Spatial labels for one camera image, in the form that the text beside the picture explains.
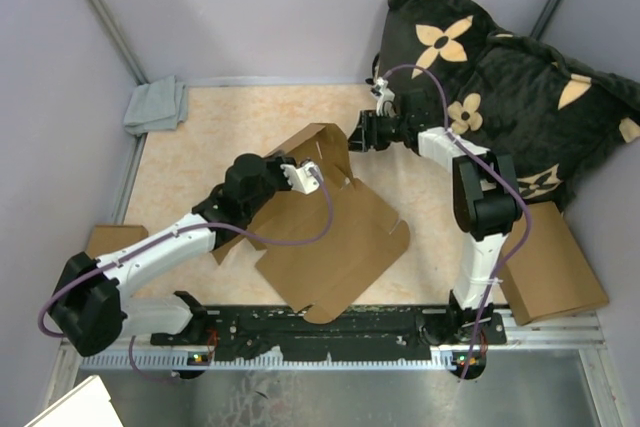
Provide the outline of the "brown cardboard box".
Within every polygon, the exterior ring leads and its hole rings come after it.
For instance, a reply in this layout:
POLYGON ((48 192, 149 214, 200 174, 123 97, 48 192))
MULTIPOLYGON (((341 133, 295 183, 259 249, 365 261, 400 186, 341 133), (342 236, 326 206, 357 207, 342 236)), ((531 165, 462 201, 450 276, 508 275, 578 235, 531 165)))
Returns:
POLYGON ((354 176, 339 126, 311 123, 278 149, 314 161, 326 187, 279 192, 259 210, 248 229, 270 242, 252 243, 255 268, 293 311, 327 324, 406 252, 409 227, 354 176))

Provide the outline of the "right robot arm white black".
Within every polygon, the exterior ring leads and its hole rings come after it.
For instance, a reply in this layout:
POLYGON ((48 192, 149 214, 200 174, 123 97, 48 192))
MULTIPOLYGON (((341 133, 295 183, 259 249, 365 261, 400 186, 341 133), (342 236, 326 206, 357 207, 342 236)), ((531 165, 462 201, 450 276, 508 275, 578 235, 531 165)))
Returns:
POLYGON ((443 317, 425 322, 422 333, 433 345, 467 343, 491 321, 494 269, 522 208, 513 195, 515 171, 507 154, 496 154, 455 134, 430 127, 427 114, 386 88, 373 87, 376 107, 363 110, 348 138, 353 152, 381 151, 402 143, 450 175, 453 214, 465 234, 460 268, 443 317))

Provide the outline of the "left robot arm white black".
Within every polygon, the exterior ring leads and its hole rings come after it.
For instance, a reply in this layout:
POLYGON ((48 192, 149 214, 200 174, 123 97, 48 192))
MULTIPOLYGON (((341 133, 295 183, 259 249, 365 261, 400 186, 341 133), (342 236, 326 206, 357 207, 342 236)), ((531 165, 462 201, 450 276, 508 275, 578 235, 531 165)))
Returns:
POLYGON ((101 353, 118 338, 175 334, 194 344, 207 332, 206 317, 189 295, 148 301, 134 294, 181 263, 210 253, 247 232, 276 193, 291 190, 298 164, 283 154, 243 154, 224 181, 191 212, 164 230, 96 258, 80 252, 62 270, 47 313, 83 357, 101 353))

